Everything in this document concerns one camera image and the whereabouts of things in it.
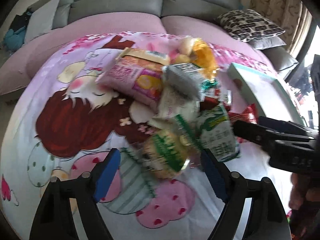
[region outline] open tray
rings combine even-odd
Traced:
[[[278,79],[237,63],[230,65],[228,75],[243,98],[249,104],[256,105],[260,116],[305,125]]]

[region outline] sofa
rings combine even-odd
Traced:
[[[29,9],[48,1],[39,0]],[[88,34],[191,35],[272,66],[261,51],[232,39],[216,24],[219,15],[239,8],[241,0],[60,0],[52,31],[22,46],[0,68],[0,96],[26,87],[53,53]]]

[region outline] pink snack package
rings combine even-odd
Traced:
[[[161,67],[159,63],[127,55],[102,73],[96,82],[133,97],[156,113],[163,89]]]

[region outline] blue cloth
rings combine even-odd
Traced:
[[[26,27],[22,27],[16,32],[12,29],[8,30],[4,36],[3,45],[8,51],[15,52],[20,49],[24,43],[26,36]]]

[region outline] patterned curtain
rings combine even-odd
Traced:
[[[312,16],[301,0],[251,0],[253,9],[285,30],[279,37],[287,52],[296,57],[306,39]]]

